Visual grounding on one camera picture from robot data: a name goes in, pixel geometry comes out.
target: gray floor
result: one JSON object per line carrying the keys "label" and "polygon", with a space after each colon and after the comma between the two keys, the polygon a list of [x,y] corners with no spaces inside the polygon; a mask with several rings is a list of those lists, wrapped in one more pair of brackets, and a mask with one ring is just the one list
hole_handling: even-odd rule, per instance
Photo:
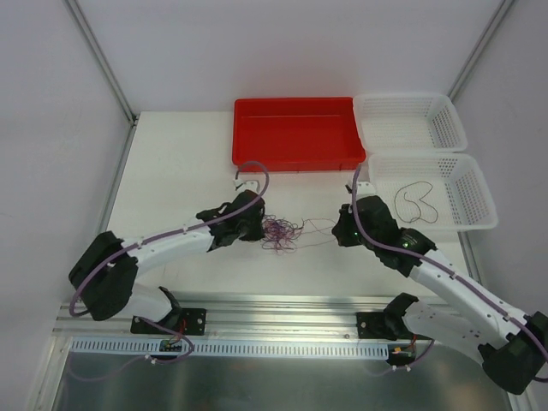
{"label": "gray floor", "polygon": [[[131,357],[72,354],[82,377]],[[507,396],[479,366],[437,346],[412,372],[367,374],[386,364],[357,360],[190,357],[174,366],[137,362],[100,383],[63,378],[56,411],[504,411]]]}

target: black cord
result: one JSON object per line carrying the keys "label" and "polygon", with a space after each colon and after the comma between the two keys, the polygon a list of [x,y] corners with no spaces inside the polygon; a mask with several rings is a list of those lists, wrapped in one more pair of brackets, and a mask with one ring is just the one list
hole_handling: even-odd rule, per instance
{"label": "black cord", "polygon": [[[410,187],[412,187],[416,184],[423,184],[423,183],[428,184],[430,186],[430,189],[426,192],[425,195],[423,195],[422,197],[419,198],[419,202],[421,202],[422,204],[424,204],[427,207],[432,208],[434,210],[434,212],[436,213],[436,218],[434,218],[433,221],[428,221],[425,218],[423,218],[422,217],[422,209],[420,208],[420,205],[416,201],[408,200],[407,197],[406,197],[408,191],[405,191],[405,192],[403,192],[403,200],[407,201],[408,203],[415,204],[415,206],[419,209],[419,216],[418,217],[412,217],[410,220],[404,220],[403,217],[401,216],[400,212],[397,209],[398,195],[400,194],[401,191],[405,190],[406,188],[410,188]],[[434,186],[430,182],[413,182],[413,183],[408,184],[407,186],[403,186],[402,188],[397,190],[396,195],[394,196],[394,210],[396,211],[396,215],[398,216],[398,218],[400,220],[402,220],[404,223],[414,223],[415,221],[419,221],[419,220],[424,221],[425,223],[429,223],[429,224],[436,223],[437,220],[439,219],[438,210],[436,210],[436,208],[433,205],[430,205],[430,204],[426,203],[423,200],[433,189],[434,189]]]}

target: perforated metal strip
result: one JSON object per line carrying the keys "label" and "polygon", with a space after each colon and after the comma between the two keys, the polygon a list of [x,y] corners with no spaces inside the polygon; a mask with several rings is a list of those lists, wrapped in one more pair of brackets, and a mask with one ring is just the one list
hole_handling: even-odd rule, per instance
{"label": "perforated metal strip", "polygon": [[[162,350],[163,344],[157,338],[114,338],[114,337],[75,337],[71,351],[94,354],[151,354],[177,355],[178,352]],[[188,346],[179,342],[177,347],[186,352]],[[371,342],[262,342],[262,341],[225,341],[196,340],[193,355],[222,357],[270,357],[270,358],[337,358],[386,360],[386,344]]]}

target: gray wall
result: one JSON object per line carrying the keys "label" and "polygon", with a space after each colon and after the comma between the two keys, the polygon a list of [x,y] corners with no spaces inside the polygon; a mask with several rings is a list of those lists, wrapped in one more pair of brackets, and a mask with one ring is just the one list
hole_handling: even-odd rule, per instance
{"label": "gray wall", "polygon": [[21,411],[128,131],[61,0],[0,2],[0,408]]}
{"label": "gray wall", "polygon": [[456,104],[500,218],[471,234],[475,255],[489,289],[529,313],[548,313],[546,17],[546,0],[518,1]]}

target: perforated basket wall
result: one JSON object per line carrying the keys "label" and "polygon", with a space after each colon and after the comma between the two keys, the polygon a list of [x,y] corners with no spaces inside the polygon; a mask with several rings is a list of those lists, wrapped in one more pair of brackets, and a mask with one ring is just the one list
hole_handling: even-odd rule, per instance
{"label": "perforated basket wall", "polygon": [[483,173],[467,154],[376,153],[368,166],[371,183],[403,227],[491,229],[498,223]]}
{"label": "perforated basket wall", "polygon": [[460,152],[468,144],[455,106],[442,94],[361,94],[354,118],[371,153]]}

